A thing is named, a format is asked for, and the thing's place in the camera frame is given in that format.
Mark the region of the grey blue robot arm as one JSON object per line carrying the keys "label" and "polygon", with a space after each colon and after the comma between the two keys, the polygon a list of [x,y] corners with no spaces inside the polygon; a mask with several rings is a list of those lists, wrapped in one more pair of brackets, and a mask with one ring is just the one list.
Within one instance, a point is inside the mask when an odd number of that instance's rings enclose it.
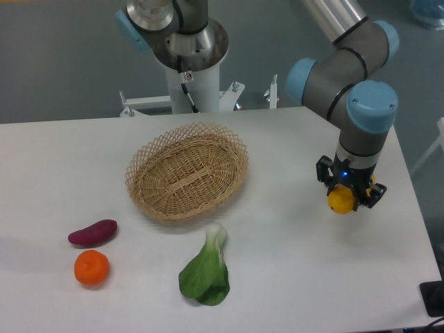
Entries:
{"label": "grey blue robot arm", "polygon": [[[395,121],[398,96],[369,76],[398,50],[392,25],[369,21],[356,1],[306,1],[336,51],[326,61],[303,58],[290,69],[286,91],[339,131],[333,158],[316,163],[329,193],[349,189],[355,207],[373,207],[386,187],[372,179],[386,136]],[[233,109],[219,93],[219,66],[228,35],[208,15],[206,1],[128,1],[115,19],[140,52],[152,52],[164,67],[173,112]]]}

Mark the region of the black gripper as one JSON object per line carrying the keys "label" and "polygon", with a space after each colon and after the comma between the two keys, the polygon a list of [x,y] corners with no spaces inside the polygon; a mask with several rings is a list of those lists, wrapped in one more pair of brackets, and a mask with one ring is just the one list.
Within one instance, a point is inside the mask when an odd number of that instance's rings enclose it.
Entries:
{"label": "black gripper", "polygon": [[330,167],[332,167],[332,173],[339,183],[352,189],[352,195],[355,198],[353,211],[357,211],[359,206],[373,208],[386,193],[387,187],[385,185],[371,182],[376,164],[365,169],[357,169],[351,167],[351,162],[348,159],[340,161],[339,158],[335,158],[332,161],[323,155],[316,163],[316,177],[326,186],[327,194],[330,194],[334,189],[334,176],[330,174]]}

